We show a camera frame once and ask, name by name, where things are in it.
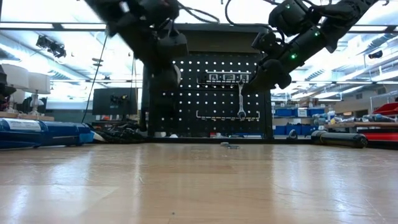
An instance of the computer monitor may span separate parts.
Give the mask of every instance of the computer monitor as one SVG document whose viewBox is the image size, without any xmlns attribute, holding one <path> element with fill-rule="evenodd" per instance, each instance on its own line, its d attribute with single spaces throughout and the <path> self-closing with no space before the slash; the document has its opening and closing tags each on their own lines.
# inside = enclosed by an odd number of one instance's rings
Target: computer monitor
<svg viewBox="0 0 398 224">
<path fill-rule="evenodd" d="M 133 115 L 137 114 L 135 88 L 95 89 L 93 95 L 93 115 Z"/>
</svg>

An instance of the ceiling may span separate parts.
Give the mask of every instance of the ceiling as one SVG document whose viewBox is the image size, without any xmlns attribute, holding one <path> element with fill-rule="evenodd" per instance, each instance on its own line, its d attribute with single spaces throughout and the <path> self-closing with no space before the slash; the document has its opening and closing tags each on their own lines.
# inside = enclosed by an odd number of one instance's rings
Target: ceiling
<svg viewBox="0 0 398 224">
<path fill-rule="evenodd" d="M 190 1 L 180 0 L 186 6 L 209 12 L 227 23 L 224 16 L 224 4 L 216 0 Z M 329 1 L 313 1 L 315 4 L 328 4 Z M 388 26 L 398 24 L 396 12 L 398 1 L 379 1 L 358 22 L 361 25 Z M 230 18 L 237 23 L 266 23 L 268 14 L 274 7 L 261 0 L 233 0 L 229 7 Z M 60 22 L 60 23 L 101 23 L 84 1 L 77 0 L 3 0 L 2 22 Z M 177 19 L 179 23 L 200 23 L 185 11 Z M 370 34 L 380 27 L 355 27 L 369 30 L 369 33 L 347 34 L 339 42 L 338 50 L 330 54 L 322 50 L 303 67 L 292 72 L 292 78 L 301 83 L 293 83 L 288 88 L 273 90 L 274 98 L 298 98 L 308 93 L 313 96 L 323 92 L 346 92 L 358 85 L 343 83 L 315 83 L 320 81 L 384 81 L 398 77 L 398 37 L 395 35 Z M 64 44 L 67 56 L 55 60 L 49 53 L 36 47 L 38 35 L 46 35 L 53 41 Z M 104 32 L 57 32 L 34 30 L 1 30 L 0 49 L 9 52 L 22 61 L 14 61 L 31 71 L 44 72 L 56 79 L 94 78 L 96 66 L 92 58 L 99 58 L 103 48 Z M 383 50 L 380 59 L 369 59 L 367 54 Z M 134 80 L 132 83 L 96 84 L 95 88 L 105 87 L 141 87 L 143 64 L 135 61 L 123 40 L 117 35 L 108 39 L 103 55 L 103 66 L 97 79 L 110 77 L 112 80 Z M 54 100 L 84 100 L 90 90 L 88 83 L 54 83 L 54 91 L 49 96 Z"/>
</svg>

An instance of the white lamp shade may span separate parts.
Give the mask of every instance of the white lamp shade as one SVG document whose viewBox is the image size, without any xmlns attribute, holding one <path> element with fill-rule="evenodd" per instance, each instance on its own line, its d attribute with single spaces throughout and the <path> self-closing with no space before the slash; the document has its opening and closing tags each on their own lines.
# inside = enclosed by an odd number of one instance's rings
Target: white lamp shade
<svg viewBox="0 0 398 224">
<path fill-rule="evenodd" d="M 29 89 L 26 92 L 38 94 L 50 94 L 50 77 L 41 73 L 29 72 Z"/>
<path fill-rule="evenodd" d="M 29 88 L 28 70 L 17 65 L 1 65 L 7 74 L 7 84 L 18 89 Z"/>
<path fill-rule="evenodd" d="M 23 103 L 25 99 L 25 91 L 17 90 L 15 93 L 11 95 L 10 98 L 14 103 Z"/>
</svg>

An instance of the hanging wrench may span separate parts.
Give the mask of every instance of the hanging wrench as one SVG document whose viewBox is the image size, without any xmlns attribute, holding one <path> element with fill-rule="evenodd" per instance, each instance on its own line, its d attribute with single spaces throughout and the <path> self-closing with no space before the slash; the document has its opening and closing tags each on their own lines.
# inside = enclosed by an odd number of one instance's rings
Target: hanging wrench
<svg viewBox="0 0 398 224">
<path fill-rule="evenodd" d="M 243 89 L 244 82 L 241 80 L 238 82 L 239 87 L 239 111 L 238 117 L 244 119 L 246 117 L 246 112 L 243 110 L 243 96 L 242 96 L 242 89 Z"/>
</svg>

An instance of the pegboard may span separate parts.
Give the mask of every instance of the pegboard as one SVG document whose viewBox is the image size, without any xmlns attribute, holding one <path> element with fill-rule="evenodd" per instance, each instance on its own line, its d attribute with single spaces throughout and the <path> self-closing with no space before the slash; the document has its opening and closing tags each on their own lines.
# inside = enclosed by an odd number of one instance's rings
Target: pegboard
<svg viewBox="0 0 398 224">
<path fill-rule="evenodd" d="M 197 137 L 199 133 L 257 133 L 266 131 L 266 102 L 269 93 L 243 95 L 245 119 L 239 119 L 239 90 L 236 83 L 212 85 L 200 82 L 209 72 L 247 73 L 255 69 L 255 54 L 190 54 L 176 60 L 182 80 L 178 91 L 161 91 L 151 101 L 173 101 L 174 113 L 150 107 L 149 129 Z"/>
</svg>

